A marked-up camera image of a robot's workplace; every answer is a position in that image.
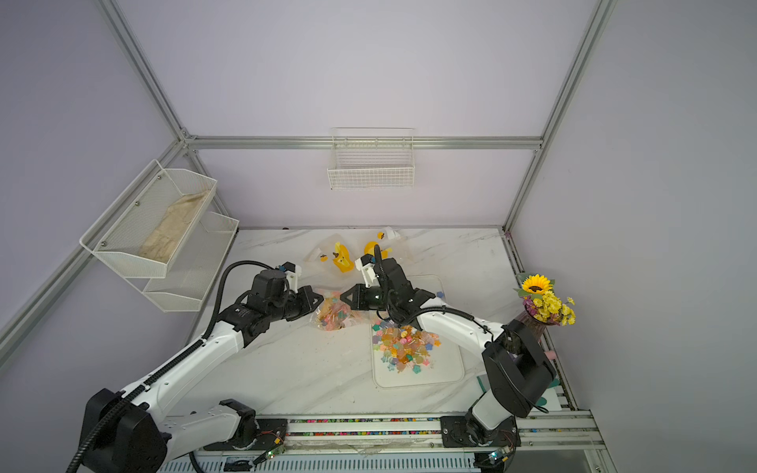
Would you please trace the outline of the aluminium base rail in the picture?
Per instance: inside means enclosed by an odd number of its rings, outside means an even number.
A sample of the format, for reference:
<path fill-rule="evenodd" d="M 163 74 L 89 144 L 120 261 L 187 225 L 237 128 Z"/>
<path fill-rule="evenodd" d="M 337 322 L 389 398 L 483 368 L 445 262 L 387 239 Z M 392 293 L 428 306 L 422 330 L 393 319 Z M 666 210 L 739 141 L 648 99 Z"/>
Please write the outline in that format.
<path fill-rule="evenodd" d="M 481 438 L 465 417 L 260 416 L 257 436 L 241 447 L 202 441 L 193 453 L 172 453 L 160 472 L 513 472 L 530 454 L 575 460 L 580 472 L 616 467 L 587 411 L 532 414 L 506 420 Z"/>

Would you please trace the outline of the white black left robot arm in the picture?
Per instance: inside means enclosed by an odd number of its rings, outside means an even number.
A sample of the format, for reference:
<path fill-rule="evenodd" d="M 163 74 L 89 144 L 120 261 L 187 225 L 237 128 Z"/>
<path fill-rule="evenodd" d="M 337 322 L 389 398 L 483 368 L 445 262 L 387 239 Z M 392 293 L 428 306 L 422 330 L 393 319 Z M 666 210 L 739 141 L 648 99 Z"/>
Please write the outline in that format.
<path fill-rule="evenodd" d="M 250 346 L 277 321 L 314 313 L 324 297 L 298 286 L 298 269 L 256 262 L 260 272 L 232 305 L 214 305 L 205 331 L 162 366 L 124 389 L 102 389 L 88 401 L 79 447 L 67 469 L 156 472 L 166 463 L 222 443 L 246 451 L 277 447 L 283 430 L 265 431 L 254 408 L 227 398 L 171 420 L 173 408 L 218 366 Z"/>

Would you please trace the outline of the white two-tier mesh shelf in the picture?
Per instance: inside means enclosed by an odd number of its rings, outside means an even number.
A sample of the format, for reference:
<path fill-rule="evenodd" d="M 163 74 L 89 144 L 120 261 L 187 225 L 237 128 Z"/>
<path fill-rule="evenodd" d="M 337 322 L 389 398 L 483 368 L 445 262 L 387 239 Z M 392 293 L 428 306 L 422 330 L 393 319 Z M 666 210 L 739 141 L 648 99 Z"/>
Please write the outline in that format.
<path fill-rule="evenodd" d="M 153 161 L 80 246 L 164 313 L 203 307 L 239 221 L 213 210 L 217 181 Z"/>

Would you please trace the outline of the sunflower and yellow flower bouquet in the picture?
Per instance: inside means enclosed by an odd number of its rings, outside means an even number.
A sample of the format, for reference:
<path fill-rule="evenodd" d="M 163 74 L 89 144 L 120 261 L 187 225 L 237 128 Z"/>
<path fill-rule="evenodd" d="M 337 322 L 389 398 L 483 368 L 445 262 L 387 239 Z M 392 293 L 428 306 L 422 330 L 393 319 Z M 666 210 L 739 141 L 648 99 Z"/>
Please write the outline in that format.
<path fill-rule="evenodd" d="M 531 319 L 544 325 L 574 325 L 575 301 L 555 294 L 555 282 L 541 274 L 518 274 L 516 293 Z"/>

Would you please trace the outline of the dark glass vase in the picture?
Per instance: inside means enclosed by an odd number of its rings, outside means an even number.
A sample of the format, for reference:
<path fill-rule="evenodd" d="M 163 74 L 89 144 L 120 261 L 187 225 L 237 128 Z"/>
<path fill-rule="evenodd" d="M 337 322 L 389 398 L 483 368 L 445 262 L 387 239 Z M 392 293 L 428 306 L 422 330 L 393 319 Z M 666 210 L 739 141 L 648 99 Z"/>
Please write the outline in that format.
<path fill-rule="evenodd" d="M 548 324 L 537 320 L 524 309 L 519 315 L 510 321 L 506 327 L 510 331 L 516 333 L 518 337 L 529 335 L 536 342 L 539 342 L 546 332 Z"/>

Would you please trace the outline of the white plastic tray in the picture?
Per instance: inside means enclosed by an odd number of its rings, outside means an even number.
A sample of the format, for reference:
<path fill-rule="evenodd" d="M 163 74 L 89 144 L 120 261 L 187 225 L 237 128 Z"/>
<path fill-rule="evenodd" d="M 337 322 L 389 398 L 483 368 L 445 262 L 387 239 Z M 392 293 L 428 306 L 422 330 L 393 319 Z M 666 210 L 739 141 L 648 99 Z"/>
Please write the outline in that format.
<path fill-rule="evenodd" d="M 371 322 L 373 378 L 380 388 L 451 384 L 463 379 L 459 347 L 437 335 L 398 325 L 387 315 Z"/>

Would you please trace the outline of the pile of candies on tray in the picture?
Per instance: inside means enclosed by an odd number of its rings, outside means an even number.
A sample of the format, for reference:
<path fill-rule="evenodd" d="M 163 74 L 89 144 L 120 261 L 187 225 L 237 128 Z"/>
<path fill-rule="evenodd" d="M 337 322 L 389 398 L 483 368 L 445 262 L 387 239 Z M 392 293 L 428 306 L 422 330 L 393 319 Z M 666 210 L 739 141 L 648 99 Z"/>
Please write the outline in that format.
<path fill-rule="evenodd" d="M 434 352 L 442 345 L 437 334 L 399 325 L 381 311 L 375 311 L 371 329 L 372 349 L 380 364 L 396 374 L 427 372 L 434 364 Z"/>

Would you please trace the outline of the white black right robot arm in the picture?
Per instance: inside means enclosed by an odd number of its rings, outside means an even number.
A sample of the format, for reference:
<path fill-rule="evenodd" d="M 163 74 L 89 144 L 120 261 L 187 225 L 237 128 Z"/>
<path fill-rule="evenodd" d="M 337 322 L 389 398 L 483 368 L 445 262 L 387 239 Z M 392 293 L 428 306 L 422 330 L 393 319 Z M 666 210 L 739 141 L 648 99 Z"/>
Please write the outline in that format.
<path fill-rule="evenodd" d="M 479 355 L 489 388 L 463 415 L 440 419 L 445 447 L 520 446 L 518 419 L 532 411 L 547 413 L 537 402 L 557 378 L 539 343 L 539 335 L 520 318 L 502 325 L 447 305 L 436 294 L 416 288 L 393 258 L 378 246 L 354 262 L 364 282 L 340 296 L 350 309 L 373 311 L 397 328 L 438 335 Z"/>

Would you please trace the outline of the clear ziploc bag of candies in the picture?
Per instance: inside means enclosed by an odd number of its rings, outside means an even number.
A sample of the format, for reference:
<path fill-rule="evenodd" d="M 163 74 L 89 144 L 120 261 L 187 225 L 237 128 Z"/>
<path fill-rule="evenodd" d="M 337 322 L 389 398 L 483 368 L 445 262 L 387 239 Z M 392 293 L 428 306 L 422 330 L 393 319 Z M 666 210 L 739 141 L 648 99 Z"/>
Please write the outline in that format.
<path fill-rule="evenodd" d="M 380 248 L 380 255 L 384 259 L 394 258 L 398 263 L 413 260 L 408 238 L 395 228 L 384 227 L 372 235 L 364 246 L 364 254 L 374 256 L 376 246 Z"/>

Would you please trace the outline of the beige cloth in shelf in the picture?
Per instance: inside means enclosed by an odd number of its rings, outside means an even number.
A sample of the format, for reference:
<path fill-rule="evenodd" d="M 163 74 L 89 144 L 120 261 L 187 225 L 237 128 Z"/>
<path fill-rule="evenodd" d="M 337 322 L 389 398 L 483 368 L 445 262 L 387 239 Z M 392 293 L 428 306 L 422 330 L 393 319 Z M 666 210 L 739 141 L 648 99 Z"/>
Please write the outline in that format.
<path fill-rule="evenodd" d="M 207 195 L 208 191 L 183 195 L 171 204 L 160 224 L 142 244 L 138 255 L 168 263 Z"/>

